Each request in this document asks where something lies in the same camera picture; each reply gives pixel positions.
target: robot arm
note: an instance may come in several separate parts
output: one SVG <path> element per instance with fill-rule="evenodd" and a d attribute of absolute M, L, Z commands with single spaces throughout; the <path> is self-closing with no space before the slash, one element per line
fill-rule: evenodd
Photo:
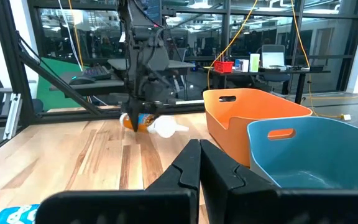
<path fill-rule="evenodd" d="M 125 75 L 129 100 L 125 105 L 134 131 L 137 131 L 139 113 L 157 114 L 152 82 L 170 84 L 159 75 L 167 69 L 168 53 L 160 37 L 164 28 L 156 26 L 143 12 L 139 0 L 118 0 L 117 10 L 124 24 L 128 68 Z"/>

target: orange bottle label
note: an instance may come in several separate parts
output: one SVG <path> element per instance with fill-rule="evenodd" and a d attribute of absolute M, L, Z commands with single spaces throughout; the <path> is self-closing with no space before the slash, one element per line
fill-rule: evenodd
<path fill-rule="evenodd" d="M 150 126 L 154 121 L 154 115 L 152 114 L 140 114 L 137 120 L 137 129 L 138 131 L 147 132 L 147 127 Z M 123 125 L 125 128 L 133 130 L 131 120 L 129 119 L 128 114 L 124 117 Z"/>

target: orange bin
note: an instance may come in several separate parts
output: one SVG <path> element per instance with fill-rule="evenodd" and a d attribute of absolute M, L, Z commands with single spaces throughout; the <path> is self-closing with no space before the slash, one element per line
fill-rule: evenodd
<path fill-rule="evenodd" d="M 255 89 L 208 90 L 203 93 L 208 131 L 229 156 L 249 167 L 247 125 L 261 119 L 310 116 L 309 108 Z M 289 136 L 293 130 L 269 133 Z"/>

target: teal plastic basket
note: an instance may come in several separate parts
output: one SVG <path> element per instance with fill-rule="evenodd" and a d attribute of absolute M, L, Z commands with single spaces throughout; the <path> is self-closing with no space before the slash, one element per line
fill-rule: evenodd
<path fill-rule="evenodd" d="M 293 129 L 282 139 L 274 130 Z M 250 168 L 283 188 L 358 189 L 358 128 L 327 118 L 256 121 L 248 125 Z"/>

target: red basket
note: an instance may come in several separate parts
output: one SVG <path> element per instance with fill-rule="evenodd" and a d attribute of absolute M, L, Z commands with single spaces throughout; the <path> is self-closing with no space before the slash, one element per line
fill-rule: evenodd
<path fill-rule="evenodd" d="M 219 73 L 232 73 L 234 62 L 215 62 L 214 69 Z"/>

